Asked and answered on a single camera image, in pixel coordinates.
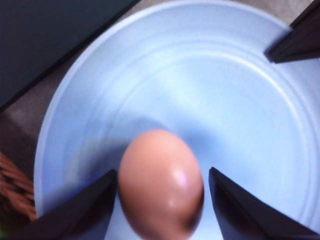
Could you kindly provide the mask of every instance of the dark panel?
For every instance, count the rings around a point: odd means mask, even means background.
[[[0,1],[0,107],[138,0]]]

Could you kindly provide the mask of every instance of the wicker basket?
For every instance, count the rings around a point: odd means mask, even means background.
[[[17,212],[34,221],[34,184],[18,167],[0,152],[0,207]]]

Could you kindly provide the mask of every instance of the highlight on egg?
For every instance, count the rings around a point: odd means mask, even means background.
[[[186,240],[203,209],[204,183],[197,159],[173,133],[138,135],[125,150],[118,172],[125,217],[144,240]]]

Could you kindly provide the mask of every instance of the brown egg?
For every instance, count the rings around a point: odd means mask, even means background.
[[[176,135],[157,129],[136,137],[122,157],[118,186],[126,219],[144,240],[185,240],[197,227],[203,179]]]

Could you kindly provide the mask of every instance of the floor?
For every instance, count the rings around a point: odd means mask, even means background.
[[[123,17],[141,9],[167,2],[142,0]],[[312,0],[238,0],[262,9],[290,24]],[[81,50],[43,78],[19,100],[0,112],[0,151],[6,154],[30,178],[33,177],[37,140],[50,100],[60,81],[81,54]]]

